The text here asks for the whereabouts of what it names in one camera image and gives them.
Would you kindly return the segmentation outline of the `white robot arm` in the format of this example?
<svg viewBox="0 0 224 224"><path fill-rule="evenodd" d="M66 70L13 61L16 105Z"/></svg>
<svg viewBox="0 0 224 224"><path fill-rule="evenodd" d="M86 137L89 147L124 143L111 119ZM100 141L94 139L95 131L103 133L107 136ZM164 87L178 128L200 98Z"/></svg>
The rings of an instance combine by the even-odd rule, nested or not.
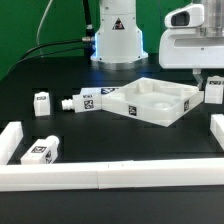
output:
<svg viewBox="0 0 224 224"><path fill-rule="evenodd" d="M168 13L159 45L165 69L224 68L224 0L192 0ZM136 24L136 0L100 0L100 28L91 62L110 70L131 69L146 61L143 34Z"/></svg>

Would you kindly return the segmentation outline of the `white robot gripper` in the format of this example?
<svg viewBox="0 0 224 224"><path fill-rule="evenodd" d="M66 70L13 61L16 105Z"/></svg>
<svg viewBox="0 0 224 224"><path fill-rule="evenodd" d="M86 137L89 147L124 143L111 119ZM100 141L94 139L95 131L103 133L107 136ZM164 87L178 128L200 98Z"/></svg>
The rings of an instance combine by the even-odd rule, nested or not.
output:
<svg viewBox="0 0 224 224"><path fill-rule="evenodd" d="M200 69L224 68L224 37L202 37L196 29L168 29L160 40L159 63L165 69L193 69L200 90Z"/></svg>

